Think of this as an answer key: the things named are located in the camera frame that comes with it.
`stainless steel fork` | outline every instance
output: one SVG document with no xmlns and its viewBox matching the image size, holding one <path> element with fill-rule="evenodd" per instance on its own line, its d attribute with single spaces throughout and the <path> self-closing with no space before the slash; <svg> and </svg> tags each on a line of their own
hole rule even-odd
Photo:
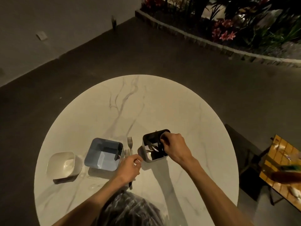
<svg viewBox="0 0 301 226">
<path fill-rule="evenodd" d="M 130 152 L 129 149 L 125 149 L 124 152 L 125 152 L 125 157 L 128 157 L 128 156 L 131 155 L 131 152 Z M 129 188 L 130 188 L 130 190 L 133 188 L 132 187 L 132 182 L 129 182 Z"/>
<path fill-rule="evenodd" d="M 132 155 L 133 154 L 133 150 L 132 150 L 132 148 L 133 148 L 133 139 L 132 139 L 132 137 L 128 137 L 128 146 L 130 148 L 130 153 Z"/>
</svg>

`white wall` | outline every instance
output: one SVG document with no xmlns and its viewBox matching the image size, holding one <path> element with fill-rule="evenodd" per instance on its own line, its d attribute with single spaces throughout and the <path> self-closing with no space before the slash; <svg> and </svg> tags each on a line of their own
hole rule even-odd
<svg viewBox="0 0 301 226">
<path fill-rule="evenodd" d="M 0 86 L 130 19 L 141 0 L 0 0 Z M 40 41 L 37 31 L 48 40 Z"/>
</svg>

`white marble tabletop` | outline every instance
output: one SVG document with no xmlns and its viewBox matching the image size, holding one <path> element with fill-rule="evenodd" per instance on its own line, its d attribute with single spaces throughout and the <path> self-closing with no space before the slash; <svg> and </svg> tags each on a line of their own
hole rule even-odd
<svg viewBox="0 0 301 226">
<path fill-rule="evenodd" d="M 179 83 L 156 76 L 129 75 L 83 92 L 61 112 L 48 131 L 34 180 L 40 225 L 52 225 L 99 190 L 110 176 L 83 166 L 73 182 L 54 184 L 46 176 L 48 160 L 54 153 L 71 151 L 84 159 L 96 137 L 126 146 L 127 136 L 131 136 L 135 154 L 144 134 L 162 129 L 181 133 L 204 170 L 237 204 L 235 152 L 213 109 Z M 192 180 L 169 157 L 143 162 L 130 192 L 156 205 L 167 225 L 214 225 Z"/>
</svg>

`white bowl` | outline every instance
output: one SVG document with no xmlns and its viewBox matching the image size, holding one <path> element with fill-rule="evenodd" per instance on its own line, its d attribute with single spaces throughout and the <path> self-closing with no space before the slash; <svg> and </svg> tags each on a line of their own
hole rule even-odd
<svg viewBox="0 0 301 226">
<path fill-rule="evenodd" d="M 51 179 L 78 175 L 82 170 L 81 159 L 73 152 L 59 152 L 50 157 L 46 174 Z"/>
</svg>

